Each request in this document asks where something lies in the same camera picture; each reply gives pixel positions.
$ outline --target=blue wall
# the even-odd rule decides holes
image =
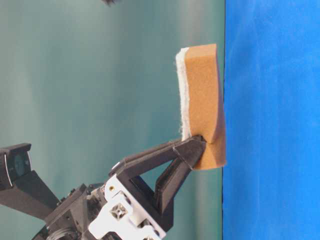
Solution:
[[[320,239],[319,13],[226,1],[225,240]]]

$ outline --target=white scrubbing pad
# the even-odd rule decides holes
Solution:
[[[181,106],[181,131],[182,140],[191,137],[190,121],[189,121],[189,85],[187,79],[187,69],[185,64],[185,55],[189,47],[181,48],[180,52],[175,56],[176,69],[179,80],[180,106]]]

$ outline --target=green backdrop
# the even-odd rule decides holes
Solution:
[[[223,74],[224,4],[0,0],[0,146],[32,143],[33,168],[61,198],[105,181],[124,156],[178,138],[175,55],[217,43]],[[193,172],[166,239],[220,240],[221,187],[221,169]],[[31,239],[42,225],[0,206],[1,239]]]

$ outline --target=robotic arm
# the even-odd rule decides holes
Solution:
[[[0,149],[0,204],[45,221],[32,240],[161,240],[173,226],[174,198],[201,158],[201,136],[128,156],[105,183],[58,200],[31,169],[31,144]],[[140,175],[172,161],[153,191]]]

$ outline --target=sponge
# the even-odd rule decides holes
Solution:
[[[226,164],[226,128],[219,81],[217,45],[182,48],[176,55],[182,140],[201,135],[206,141],[197,170]]]

